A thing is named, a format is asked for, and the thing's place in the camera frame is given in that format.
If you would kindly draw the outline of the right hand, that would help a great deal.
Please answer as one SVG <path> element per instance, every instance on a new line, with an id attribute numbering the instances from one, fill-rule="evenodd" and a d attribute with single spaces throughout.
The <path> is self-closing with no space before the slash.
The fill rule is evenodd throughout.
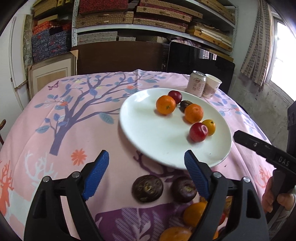
<path id="1" fill-rule="evenodd" d="M 295 206 L 295 195 L 292 193 L 279 194 L 277 198 L 273 195 L 271 188 L 273 187 L 273 178 L 270 177 L 265 192 L 262 196 L 262 207 L 265 213 L 271 213 L 275 200 L 285 208 L 286 211 L 291 211 Z"/>

